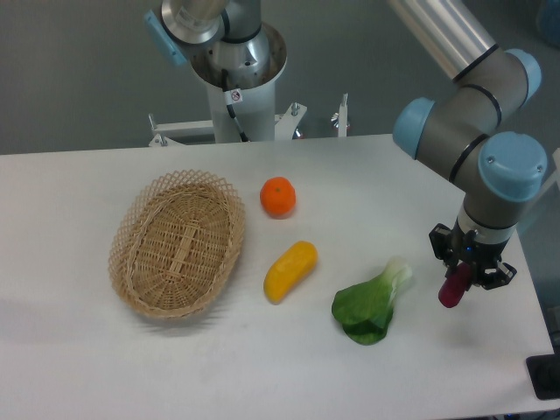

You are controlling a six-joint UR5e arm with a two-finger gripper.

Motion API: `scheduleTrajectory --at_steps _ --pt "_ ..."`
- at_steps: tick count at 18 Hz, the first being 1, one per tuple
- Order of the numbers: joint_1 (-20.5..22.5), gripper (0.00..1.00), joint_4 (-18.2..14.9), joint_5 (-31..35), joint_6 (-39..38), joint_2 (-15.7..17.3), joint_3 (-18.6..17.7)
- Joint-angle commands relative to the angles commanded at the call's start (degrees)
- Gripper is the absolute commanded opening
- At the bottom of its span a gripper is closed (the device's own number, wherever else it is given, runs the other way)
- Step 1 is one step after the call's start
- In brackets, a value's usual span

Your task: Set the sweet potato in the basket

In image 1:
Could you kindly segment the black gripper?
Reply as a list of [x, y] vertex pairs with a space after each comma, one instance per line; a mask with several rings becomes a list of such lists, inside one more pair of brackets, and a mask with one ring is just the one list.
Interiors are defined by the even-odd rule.
[[501, 254], [513, 234], [513, 228], [490, 228], [466, 218], [457, 218], [453, 230], [438, 223], [429, 233], [434, 256], [446, 267], [461, 262], [476, 265], [472, 285], [493, 290], [510, 284], [516, 268], [501, 262]]

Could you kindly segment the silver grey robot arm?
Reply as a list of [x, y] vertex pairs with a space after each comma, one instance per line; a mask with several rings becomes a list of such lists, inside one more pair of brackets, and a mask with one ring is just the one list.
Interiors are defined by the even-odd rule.
[[[394, 1], [392, 9], [457, 92], [442, 103], [418, 98], [398, 116], [395, 143], [465, 193], [455, 225], [435, 226], [430, 243], [447, 272], [440, 291], [454, 305], [472, 286], [507, 285], [515, 269], [501, 254], [547, 167], [532, 137], [500, 131], [541, 84], [536, 60], [503, 50], [460, 1]], [[190, 64], [206, 85], [219, 143], [288, 140], [304, 111], [274, 110], [274, 84], [287, 54], [257, 1], [164, 1], [143, 19], [159, 51]]]

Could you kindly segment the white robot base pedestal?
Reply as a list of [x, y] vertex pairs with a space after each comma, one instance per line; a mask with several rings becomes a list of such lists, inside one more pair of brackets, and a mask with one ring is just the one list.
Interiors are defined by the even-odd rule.
[[240, 111], [266, 108], [276, 113], [276, 83], [284, 72], [287, 48], [282, 35], [262, 23], [260, 31], [242, 43], [220, 40], [192, 59], [192, 69], [204, 84], [211, 117], [233, 105]]

